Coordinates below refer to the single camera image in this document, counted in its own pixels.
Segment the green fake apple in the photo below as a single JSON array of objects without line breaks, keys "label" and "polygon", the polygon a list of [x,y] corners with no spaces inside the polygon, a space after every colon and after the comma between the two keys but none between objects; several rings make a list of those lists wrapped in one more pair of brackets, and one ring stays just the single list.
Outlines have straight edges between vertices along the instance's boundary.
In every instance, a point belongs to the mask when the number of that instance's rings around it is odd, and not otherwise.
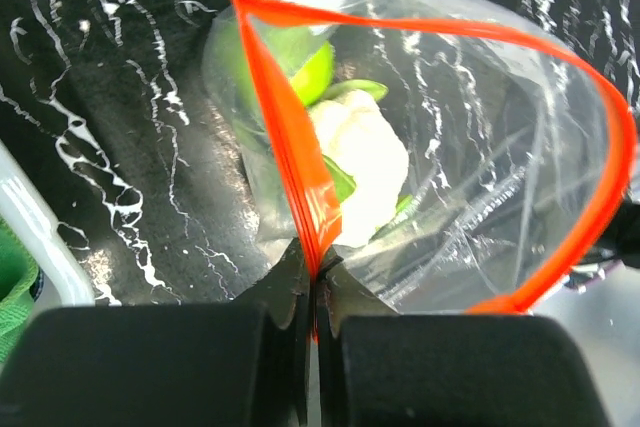
[{"label": "green fake apple", "polygon": [[[324,37],[325,32],[318,34],[307,26],[284,28],[266,24],[258,25],[256,31],[300,101],[305,106],[316,102],[333,77],[334,51]],[[218,48],[223,51],[221,57],[225,58],[225,66],[236,84],[237,96],[245,106],[254,106],[255,91],[236,26],[218,35]]]}]

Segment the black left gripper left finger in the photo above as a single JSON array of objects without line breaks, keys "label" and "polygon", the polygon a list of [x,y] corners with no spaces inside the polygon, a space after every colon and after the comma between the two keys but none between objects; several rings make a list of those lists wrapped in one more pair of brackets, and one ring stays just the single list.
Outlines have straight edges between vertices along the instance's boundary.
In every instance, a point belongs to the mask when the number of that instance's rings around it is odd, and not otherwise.
[{"label": "black left gripper left finger", "polygon": [[303,426],[311,281],[301,244],[225,303],[38,315],[1,374],[5,426]]}]

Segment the white fake cauliflower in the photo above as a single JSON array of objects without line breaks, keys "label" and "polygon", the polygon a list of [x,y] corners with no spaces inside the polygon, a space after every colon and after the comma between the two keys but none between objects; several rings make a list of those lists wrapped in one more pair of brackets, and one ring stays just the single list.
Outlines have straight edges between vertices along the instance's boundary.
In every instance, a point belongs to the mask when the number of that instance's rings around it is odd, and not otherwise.
[{"label": "white fake cauliflower", "polygon": [[322,154],[350,181],[350,194],[340,201],[341,246],[358,248],[396,215],[396,205],[408,175],[408,151],[368,92],[346,92],[309,111]]}]

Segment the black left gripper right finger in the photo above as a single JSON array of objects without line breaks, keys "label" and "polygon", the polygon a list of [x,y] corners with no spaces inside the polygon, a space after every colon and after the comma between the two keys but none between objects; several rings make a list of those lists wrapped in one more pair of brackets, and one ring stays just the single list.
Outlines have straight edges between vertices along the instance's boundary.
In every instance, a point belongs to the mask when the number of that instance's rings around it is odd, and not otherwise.
[{"label": "black left gripper right finger", "polygon": [[325,426],[606,426],[571,336],[530,315],[392,311],[339,257],[316,284]]}]

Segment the clear zip top bag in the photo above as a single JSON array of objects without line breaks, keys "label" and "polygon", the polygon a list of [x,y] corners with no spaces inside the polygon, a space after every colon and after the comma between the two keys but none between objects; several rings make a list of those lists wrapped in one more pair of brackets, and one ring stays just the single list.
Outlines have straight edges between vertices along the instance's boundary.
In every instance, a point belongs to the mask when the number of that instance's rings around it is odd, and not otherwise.
[{"label": "clear zip top bag", "polygon": [[[256,27],[325,32],[333,77],[305,106]],[[218,35],[236,26],[257,103],[245,106]],[[637,136],[625,98],[562,41],[487,0],[230,0],[202,76],[240,146],[270,260],[330,251],[399,313],[520,313],[564,280],[619,209]],[[345,173],[309,111],[352,90],[405,145],[395,217],[341,246]]]}]

